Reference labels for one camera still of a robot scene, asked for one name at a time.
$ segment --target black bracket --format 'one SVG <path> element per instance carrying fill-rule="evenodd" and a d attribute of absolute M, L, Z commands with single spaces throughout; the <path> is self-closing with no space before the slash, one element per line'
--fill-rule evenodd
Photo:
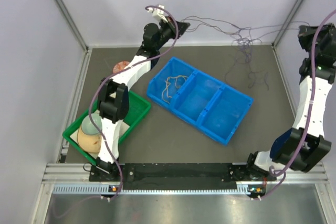
<path fill-rule="evenodd" d="M 291 159 L 303 135 L 303 129 L 291 128 L 278 137 L 270 151 L 273 162 L 286 165 Z M 309 172 L 331 149 L 331 142 L 323 136 L 315 137 L 307 134 L 305 145 L 301 147 L 299 154 L 290 166 L 292 170 Z"/>
<path fill-rule="evenodd" d="M 110 97 L 113 93 L 116 94 L 115 98 Z M 119 84 L 112 79 L 108 80 L 98 94 L 97 109 L 101 118 L 107 118 L 112 123 L 116 123 L 126 117 L 129 108 L 128 87 L 125 83 Z"/>
<path fill-rule="evenodd" d="M 309 57 L 304 59 L 300 67 L 300 82 L 311 76 L 311 61 L 315 61 L 316 77 L 327 80 L 333 84 L 336 76 L 336 28 L 330 23 L 322 27 L 315 45 L 315 55 L 311 55 L 311 46 L 317 26 L 300 26 L 299 43 L 302 49 L 308 52 Z"/>
<path fill-rule="evenodd" d="M 153 58 L 160 54 L 160 48 L 167 43 L 168 40 L 174 39 L 176 36 L 176 28 L 170 17 L 166 17 L 168 22 L 160 21 L 159 26 L 155 23 L 149 23 L 143 28 L 143 41 L 136 55 Z M 190 23 L 177 22 L 178 37 L 180 38 L 190 26 Z M 153 68 L 159 59 L 151 61 Z"/>

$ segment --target gray floor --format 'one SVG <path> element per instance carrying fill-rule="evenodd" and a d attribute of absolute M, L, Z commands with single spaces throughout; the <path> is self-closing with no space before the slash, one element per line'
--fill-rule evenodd
<path fill-rule="evenodd" d="M 240 195 L 52 195 L 45 224 L 53 223 L 302 223 L 326 224 L 314 185 L 283 185 L 262 201 Z M 57 218 L 71 209 L 62 218 Z"/>
<path fill-rule="evenodd" d="M 131 61 L 135 53 L 136 48 L 92 51 L 77 116 L 88 108 L 100 80 L 112 72 L 116 63 L 122 60 Z M 257 81 L 259 84 L 252 88 L 249 88 L 249 84 L 252 83 L 248 76 L 249 66 L 236 64 L 232 68 L 235 57 L 241 55 L 242 53 L 237 52 L 237 47 L 234 46 L 175 47 L 132 88 L 150 101 L 146 96 L 149 81 L 172 56 L 175 56 L 254 98 L 253 105 L 227 146 L 213 141 L 169 111 L 151 102 L 151 111 L 119 147 L 120 162 L 245 162 L 249 153 L 268 150 L 273 141 L 292 126 L 293 115 L 271 46 L 253 47 L 250 66 L 253 71 L 263 72 L 258 74 L 262 77 Z M 262 83 L 265 71 L 268 73 L 267 85 Z M 79 152 L 70 147 L 67 163 L 86 161 Z"/>

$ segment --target blue tray compartment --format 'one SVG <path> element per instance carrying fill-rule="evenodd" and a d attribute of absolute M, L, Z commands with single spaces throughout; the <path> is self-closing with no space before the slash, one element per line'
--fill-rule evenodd
<path fill-rule="evenodd" d="M 185 64 L 183 61 L 178 60 L 176 58 L 172 58 L 162 69 L 161 71 L 151 80 L 148 89 L 147 89 L 147 95 L 156 103 L 159 105 L 168 108 L 171 99 L 167 97 L 167 92 L 165 91 L 163 94 L 162 92 L 166 88 L 166 79 L 168 77 L 176 77 L 179 75 L 187 76 L 189 77 L 196 69 L 190 65 Z M 177 80 L 177 86 L 182 87 L 184 84 L 183 78 L 178 78 Z M 177 93 L 178 88 L 175 86 L 175 80 L 170 80 L 171 85 L 168 87 L 168 95 L 170 97 L 174 97 L 174 95 Z"/>
<path fill-rule="evenodd" d="M 187 78 L 173 79 L 179 75 Z M 170 85 L 165 90 L 168 77 Z M 224 145 L 253 103 L 247 95 L 177 58 L 151 80 L 147 96 Z"/>
<path fill-rule="evenodd" d="M 195 71 L 187 85 L 176 96 L 173 109 L 175 113 L 188 123 L 195 124 L 199 115 L 221 87 L 221 83 L 214 78 Z"/>

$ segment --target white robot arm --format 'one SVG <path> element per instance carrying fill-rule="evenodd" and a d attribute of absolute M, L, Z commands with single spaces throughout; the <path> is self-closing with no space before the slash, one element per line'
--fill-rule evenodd
<path fill-rule="evenodd" d="M 312 36 L 316 27 L 300 26 L 299 42 L 301 47 L 310 52 Z M 334 24 L 324 25 L 319 33 L 316 44 L 316 55 L 309 55 L 304 59 L 299 73 L 300 79 L 300 102 L 297 115 L 291 129 L 278 137 L 271 150 L 250 154 L 247 165 L 252 177 L 267 176 L 270 166 L 280 170 L 294 156 L 306 127 L 308 107 L 311 103 L 312 76 L 311 60 L 315 61 L 315 97 L 307 129 L 307 136 L 297 156 L 290 165 L 292 170 L 302 172 L 310 171 L 331 149 L 331 142 L 324 139 L 323 115 L 329 91 L 335 80 L 336 68 L 336 37 Z"/>
<path fill-rule="evenodd" d="M 127 66 L 131 69 L 116 74 L 103 85 L 98 94 L 97 109 L 102 118 L 102 131 L 116 159 L 119 157 L 118 141 L 120 127 L 129 109 L 128 90 L 141 76 L 150 71 L 159 59 L 146 61 L 136 66 L 134 65 L 159 55 L 160 48 L 169 39 L 176 37 L 176 28 L 169 16 L 165 17 L 163 11 L 156 8 L 149 8 L 149 12 L 153 13 L 153 17 L 156 20 L 159 20 L 160 27 L 154 23 L 149 23 L 144 27 L 142 45 L 129 66 Z M 185 33 L 190 24 L 184 22 L 176 23 L 180 37 Z M 109 172 L 112 169 L 113 163 L 114 160 L 107 150 L 106 145 L 102 144 L 97 158 L 97 166 Z"/>

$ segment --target metal sheet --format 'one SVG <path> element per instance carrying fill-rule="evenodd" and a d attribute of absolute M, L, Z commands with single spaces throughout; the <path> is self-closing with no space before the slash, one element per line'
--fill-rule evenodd
<path fill-rule="evenodd" d="M 55 218 L 86 197 L 53 195 L 45 224 L 327 223 L 315 185 L 284 185 L 261 202 L 231 195 L 121 195 L 110 203 L 91 198 Z"/>

